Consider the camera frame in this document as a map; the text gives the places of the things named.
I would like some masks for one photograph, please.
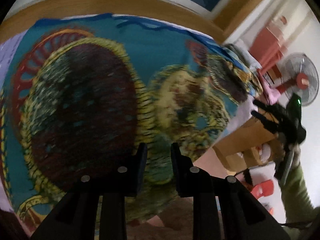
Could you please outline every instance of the green sleeve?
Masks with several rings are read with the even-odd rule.
[[[286,184],[281,188],[287,223],[313,220],[318,212],[310,201],[301,165],[289,172]]]

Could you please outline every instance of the wall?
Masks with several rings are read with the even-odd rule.
[[[254,41],[257,33],[263,28],[270,16],[276,10],[280,0],[274,0],[268,6],[263,15],[258,17],[254,24],[241,36],[241,39],[249,48]],[[295,41],[288,47],[285,57],[294,53],[305,53],[315,64],[320,73],[320,23],[315,17],[311,19],[304,31],[295,39]],[[282,96],[280,103],[286,104],[287,98]],[[302,109],[302,125],[307,130],[307,138],[301,145],[301,164],[304,171],[304,176],[308,188],[308,192],[312,203],[320,206],[320,97],[307,107]]]
[[[257,19],[260,19],[261,17],[264,17],[265,10],[268,9],[270,6],[273,6],[275,3],[275,0],[262,0],[258,6],[255,7],[255,9],[244,19],[244,21],[238,26],[236,30],[231,33],[231,35],[226,39],[224,42],[225,44],[228,43],[234,43],[236,40],[238,40],[240,37],[243,37],[244,34],[248,31],[248,29],[251,29],[252,26],[255,23]],[[218,4],[217,10],[218,12],[221,11],[221,8],[219,7],[220,4]]]

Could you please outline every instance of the blanket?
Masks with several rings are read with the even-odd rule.
[[[83,175],[101,177],[148,144],[128,221],[175,197],[170,145],[197,160],[218,138],[256,76],[228,49],[188,29],[134,16],[42,19],[21,39],[1,92],[0,177],[34,231]]]

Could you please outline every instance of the fan blade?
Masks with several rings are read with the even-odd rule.
[[[315,76],[308,75],[309,87],[313,87],[315,91],[319,89],[319,79]]]
[[[301,96],[301,104],[304,106],[309,102],[309,89],[301,90],[302,96]]]
[[[316,96],[317,90],[315,89],[314,86],[309,86],[309,88],[307,90],[309,90],[309,94],[311,95],[311,97],[315,97]]]
[[[287,73],[289,74],[289,76],[295,77],[297,75],[296,73],[296,68],[294,67],[294,64],[292,63],[292,61],[288,61],[288,63],[285,65],[285,68],[287,70]]]

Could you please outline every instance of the black mount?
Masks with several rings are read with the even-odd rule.
[[[103,195],[100,240],[126,240],[124,197],[136,196],[143,181],[147,145],[125,166],[102,179],[82,177],[44,219],[31,240],[93,240],[99,196]],[[193,240],[220,240],[221,206],[226,240],[289,240],[289,236],[267,210],[234,176],[220,179],[193,166],[171,146],[171,160],[180,197],[194,198]]]

